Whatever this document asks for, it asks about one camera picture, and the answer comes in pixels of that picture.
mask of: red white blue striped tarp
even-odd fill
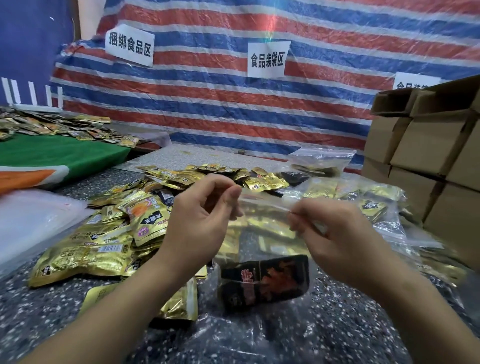
[[[154,66],[105,53],[105,32],[155,33]],[[173,131],[174,143],[285,158],[363,147],[396,72],[453,80],[480,69],[479,0],[107,0],[93,40],[52,77],[66,110]],[[247,78],[249,42],[291,40],[285,77]]]

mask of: speckled table surface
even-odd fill
[[[57,192],[85,199],[138,176],[111,169]],[[0,282],[0,363],[17,361],[71,323],[90,288],[117,282],[75,277],[31,290],[26,282],[36,259]],[[127,362],[411,362],[386,313],[368,297],[321,271],[306,296],[267,311],[232,317],[215,315],[214,283],[214,279],[199,283],[197,322],[189,327],[148,328]]]

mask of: white paper sign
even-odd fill
[[[124,60],[153,66],[155,34],[122,24],[105,34],[105,51]]]
[[[442,79],[440,77],[425,76],[423,74],[397,72],[393,89],[399,88],[427,88],[438,85]]]
[[[285,75],[285,62],[291,42],[249,43],[250,78],[277,78]]]

